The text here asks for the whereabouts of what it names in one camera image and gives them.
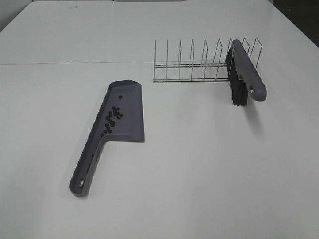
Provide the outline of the grey hand brush black bristles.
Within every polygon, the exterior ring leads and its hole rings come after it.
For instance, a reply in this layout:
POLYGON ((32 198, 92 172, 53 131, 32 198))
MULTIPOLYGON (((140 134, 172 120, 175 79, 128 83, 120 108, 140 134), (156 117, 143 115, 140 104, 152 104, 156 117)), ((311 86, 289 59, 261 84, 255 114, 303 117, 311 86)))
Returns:
POLYGON ((225 63, 234 105, 247 105, 249 97, 257 102, 266 100, 266 86, 240 40, 232 40, 225 63))

